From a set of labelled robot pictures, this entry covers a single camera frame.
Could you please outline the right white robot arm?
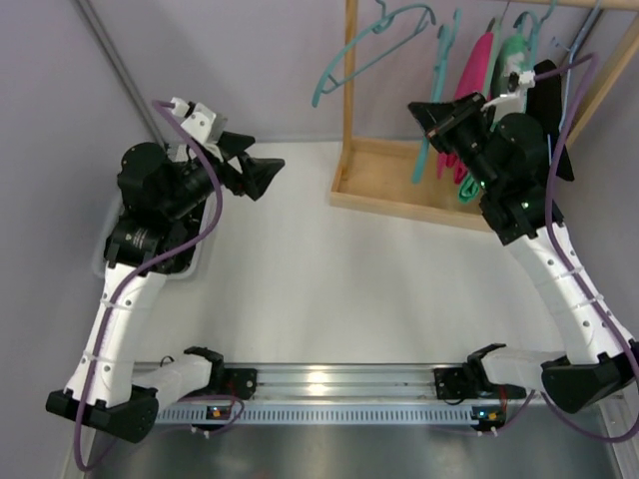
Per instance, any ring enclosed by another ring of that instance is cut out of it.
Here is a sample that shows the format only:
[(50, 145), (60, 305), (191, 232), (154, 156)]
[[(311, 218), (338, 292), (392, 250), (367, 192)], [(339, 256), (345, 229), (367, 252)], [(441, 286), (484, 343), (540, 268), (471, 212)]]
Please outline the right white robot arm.
[(528, 274), (554, 321), (557, 352), (495, 343), (467, 358), (481, 389), (535, 389), (560, 410), (576, 413), (637, 377), (638, 344), (605, 309), (550, 197), (542, 126), (525, 113), (494, 115), (479, 93), (447, 103), (407, 106), (424, 138), (454, 154), (481, 187), (479, 207), (490, 229)]

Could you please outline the teal hanger with black trousers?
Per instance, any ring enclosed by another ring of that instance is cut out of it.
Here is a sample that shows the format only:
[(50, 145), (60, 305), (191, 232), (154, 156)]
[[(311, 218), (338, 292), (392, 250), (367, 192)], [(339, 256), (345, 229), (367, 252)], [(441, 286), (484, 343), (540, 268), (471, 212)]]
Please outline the teal hanger with black trousers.
[[(460, 25), (461, 15), (461, 9), (456, 8), (453, 12), (452, 25), (448, 26), (444, 24), (440, 26), (437, 33), (437, 53), (434, 65), (432, 67), (433, 81), (430, 91), (430, 101), (434, 103), (440, 101), (443, 88), (445, 86), (449, 51), (454, 45), (456, 34)], [(411, 175), (411, 182), (415, 185), (421, 181), (421, 178), (425, 171), (428, 150), (429, 143), (426, 138), (423, 138)]]

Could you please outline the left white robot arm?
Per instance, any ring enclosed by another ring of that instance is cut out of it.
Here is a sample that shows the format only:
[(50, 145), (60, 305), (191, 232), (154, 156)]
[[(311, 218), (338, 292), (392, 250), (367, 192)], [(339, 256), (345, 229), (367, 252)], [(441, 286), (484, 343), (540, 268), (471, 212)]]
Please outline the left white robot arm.
[(206, 200), (228, 190), (256, 201), (285, 167), (279, 158), (252, 157), (254, 143), (251, 136), (224, 132), (201, 157), (181, 162), (151, 142), (124, 154), (117, 176), (122, 211), (106, 240), (96, 320), (74, 374), (49, 394), (48, 412), (75, 421), (78, 429), (139, 443), (169, 405), (224, 390), (224, 359), (202, 346), (139, 379), (133, 370), (161, 289), (191, 265), (203, 239)]

